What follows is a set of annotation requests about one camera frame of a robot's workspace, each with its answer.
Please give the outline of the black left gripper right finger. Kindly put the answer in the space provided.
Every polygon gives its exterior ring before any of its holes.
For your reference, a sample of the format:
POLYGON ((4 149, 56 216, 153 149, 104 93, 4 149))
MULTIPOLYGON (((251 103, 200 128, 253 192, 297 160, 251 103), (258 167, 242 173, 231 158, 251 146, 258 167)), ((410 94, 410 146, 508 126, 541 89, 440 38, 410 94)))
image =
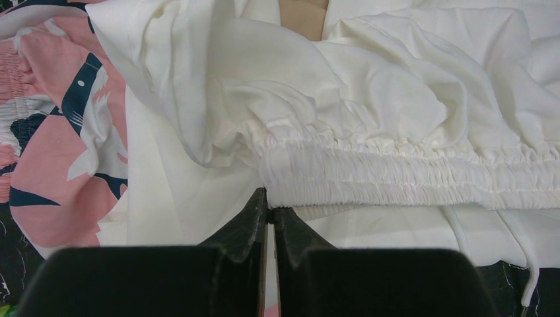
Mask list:
POLYGON ((463 254, 336 248, 292 209, 274 209, 281 316, 496 316, 463 254))

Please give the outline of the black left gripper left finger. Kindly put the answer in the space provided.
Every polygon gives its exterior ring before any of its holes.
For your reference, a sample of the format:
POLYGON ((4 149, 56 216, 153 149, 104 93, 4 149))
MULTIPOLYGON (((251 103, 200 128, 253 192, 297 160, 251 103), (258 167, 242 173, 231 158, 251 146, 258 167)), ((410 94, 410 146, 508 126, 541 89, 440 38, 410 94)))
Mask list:
POLYGON ((17 316, 263 316, 266 192, 191 246, 66 248, 39 268, 17 316))

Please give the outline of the white shorts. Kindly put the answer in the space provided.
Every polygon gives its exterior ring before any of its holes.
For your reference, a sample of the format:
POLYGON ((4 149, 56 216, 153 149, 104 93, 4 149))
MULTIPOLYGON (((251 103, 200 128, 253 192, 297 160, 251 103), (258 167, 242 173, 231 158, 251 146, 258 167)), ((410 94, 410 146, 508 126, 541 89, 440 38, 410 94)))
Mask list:
POLYGON ((559 2, 106 1, 127 84, 131 244, 199 242, 258 187, 340 246, 559 266, 559 2))

